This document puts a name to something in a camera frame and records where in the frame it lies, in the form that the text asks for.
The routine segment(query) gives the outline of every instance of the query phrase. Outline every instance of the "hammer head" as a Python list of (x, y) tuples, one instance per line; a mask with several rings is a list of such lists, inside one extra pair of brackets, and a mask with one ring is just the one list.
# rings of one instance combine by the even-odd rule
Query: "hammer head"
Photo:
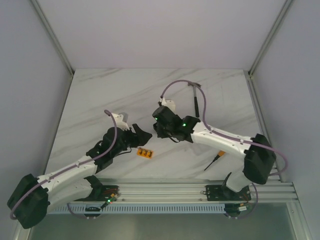
[(199, 88), (201, 87), (201, 85), (197, 82), (188, 82), (188, 86), (193, 86), (193, 87), (198, 86)]

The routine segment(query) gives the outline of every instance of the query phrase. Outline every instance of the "gray floor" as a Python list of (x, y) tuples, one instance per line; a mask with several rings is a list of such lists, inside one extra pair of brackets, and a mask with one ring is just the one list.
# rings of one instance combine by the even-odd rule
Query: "gray floor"
[(294, 240), (284, 204), (259, 204), (241, 220), (220, 214), (48, 215), (29, 240)]

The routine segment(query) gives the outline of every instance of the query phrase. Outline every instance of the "marble surface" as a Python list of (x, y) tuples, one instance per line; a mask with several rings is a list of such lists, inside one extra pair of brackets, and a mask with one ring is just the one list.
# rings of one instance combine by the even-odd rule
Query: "marble surface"
[[(242, 166), (228, 154), (206, 166), (218, 153), (205, 145), (157, 138), (152, 113), (164, 88), (174, 80), (198, 82), (207, 98), (208, 124), (243, 136), (254, 136), (259, 126), (244, 72), (240, 69), (106, 68), (77, 69), (68, 94), (46, 172), (71, 164), (102, 139), (113, 126), (104, 109), (129, 114), (128, 124), (137, 123), (152, 133), (145, 148), (152, 159), (137, 156), (137, 150), (123, 154), (98, 174), (112, 179), (210, 179), (222, 180)], [(193, 89), (176, 83), (165, 94), (176, 103), (180, 117), (194, 116)], [(200, 115), (203, 99), (198, 92)]]

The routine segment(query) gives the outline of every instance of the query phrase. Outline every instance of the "screwdriver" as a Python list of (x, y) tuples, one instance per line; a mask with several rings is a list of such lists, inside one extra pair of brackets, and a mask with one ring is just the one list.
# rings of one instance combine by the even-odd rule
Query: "screwdriver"
[(207, 167), (204, 169), (204, 171), (207, 170), (207, 169), (211, 166), (211, 164), (213, 164), (215, 161), (217, 161), (217, 160), (218, 160), (220, 157), (222, 157), (225, 153), (226, 153), (225, 151), (219, 151), (218, 154), (217, 154), (217, 155), (215, 156), (215, 158), (213, 159), (213, 161), (209, 164), (209, 166), (207, 166)]

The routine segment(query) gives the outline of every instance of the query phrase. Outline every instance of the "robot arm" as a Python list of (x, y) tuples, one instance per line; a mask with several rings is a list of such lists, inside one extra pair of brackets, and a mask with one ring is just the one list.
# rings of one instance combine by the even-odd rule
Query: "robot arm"
[[(153, 128), (157, 132), (158, 138), (174, 137), (179, 141), (205, 144), (243, 160), (243, 168), (229, 173), (224, 180), (222, 187), (224, 187), (226, 195), (231, 195), (232, 192), (237, 193), (251, 183), (265, 184), (267, 182), (276, 160), (274, 152), (215, 134), (209, 131), (205, 124), (196, 117), (186, 116), (181, 119), (174, 113), (174, 109), (170, 104), (162, 104), (163, 102), (166, 103), (165, 100), (162, 100), (161, 106), (152, 114), (156, 120)], [(257, 134), (255, 137), (248, 137), (235, 135), (213, 127), (211, 129), (229, 137), (270, 147), (266, 137), (261, 134)]]
[[(102, 184), (94, 176), (113, 163), (113, 158), (127, 148), (144, 146), (152, 134), (141, 130), (137, 124), (132, 128), (127, 125), (125, 114), (112, 114), (116, 128), (109, 128), (103, 139), (99, 141), (85, 156), (75, 163), (59, 169), (58, 171), (34, 177), (32, 174), (24, 176), (7, 202), (12, 210), (18, 201), (21, 203), (14, 210), (14, 215), (25, 229), (38, 224), (48, 212), (63, 204), (84, 199), (89, 196), (98, 196)], [(115, 130), (117, 137), (111, 146)], [(26, 193), (38, 186), (28, 196)]]

